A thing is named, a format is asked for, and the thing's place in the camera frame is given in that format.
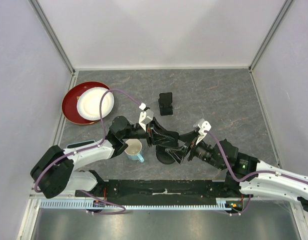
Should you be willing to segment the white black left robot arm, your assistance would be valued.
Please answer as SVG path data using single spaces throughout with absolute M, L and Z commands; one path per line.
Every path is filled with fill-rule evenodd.
M 176 147 L 179 134 L 162 127 L 152 119 L 145 127 L 131 124 L 124 116 L 114 118 L 107 135 L 99 141 L 80 147 L 50 147 L 30 172 L 37 193 L 54 198 L 65 190 L 84 190 L 97 197 L 103 192 L 100 177 L 93 171 L 78 172 L 91 163 L 113 159 L 128 147 L 129 139 L 145 139 L 150 146 Z

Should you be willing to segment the black phone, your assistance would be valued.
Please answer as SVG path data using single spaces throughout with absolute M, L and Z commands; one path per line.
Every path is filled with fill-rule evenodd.
M 165 149 L 179 149 L 183 146 L 178 135 L 173 135 L 166 139 L 166 141 L 161 145 Z

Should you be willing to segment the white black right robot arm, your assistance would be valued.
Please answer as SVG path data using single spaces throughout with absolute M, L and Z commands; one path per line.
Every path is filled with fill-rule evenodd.
M 216 142 L 215 146 L 200 140 L 195 130 L 185 136 L 184 145 L 167 148 L 165 152 L 178 163 L 196 157 L 219 170 L 226 170 L 223 191 L 229 197 L 242 194 L 299 202 L 303 210 L 308 212 L 308 176 L 241 153 L 226 139 L 218 140 L 209 130 L 204 130 L 203 135 L 210 135 Z

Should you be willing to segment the black round-base phone holder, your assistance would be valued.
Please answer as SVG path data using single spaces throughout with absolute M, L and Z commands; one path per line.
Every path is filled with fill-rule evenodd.
M 156 147 L 156 157 L 162 164 L 165 165 L 176 163 L 176 161 L 165 152 L 165 148 L 159 145 Z

